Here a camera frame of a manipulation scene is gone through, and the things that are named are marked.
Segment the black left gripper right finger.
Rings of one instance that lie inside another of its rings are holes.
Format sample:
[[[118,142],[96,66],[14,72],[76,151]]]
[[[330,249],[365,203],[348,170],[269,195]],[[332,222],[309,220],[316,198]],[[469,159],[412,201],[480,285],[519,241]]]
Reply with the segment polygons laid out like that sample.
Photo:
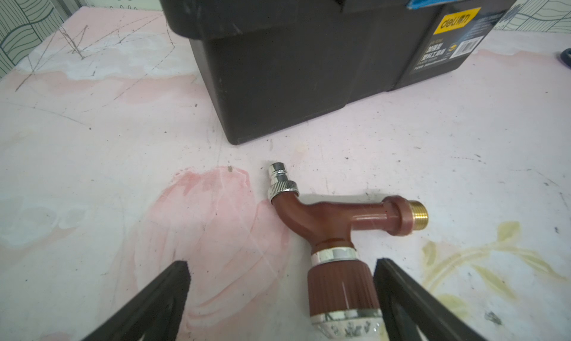
[[[377,261],[373,281],[390,340],[485,340],[391,259]]]

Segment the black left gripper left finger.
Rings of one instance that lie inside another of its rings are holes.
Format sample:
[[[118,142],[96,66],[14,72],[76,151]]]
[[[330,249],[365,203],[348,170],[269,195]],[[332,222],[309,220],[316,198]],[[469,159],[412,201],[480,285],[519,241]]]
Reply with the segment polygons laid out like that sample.
[[[85,339],[175,340],[190,283],[187,262],[173,262]]]

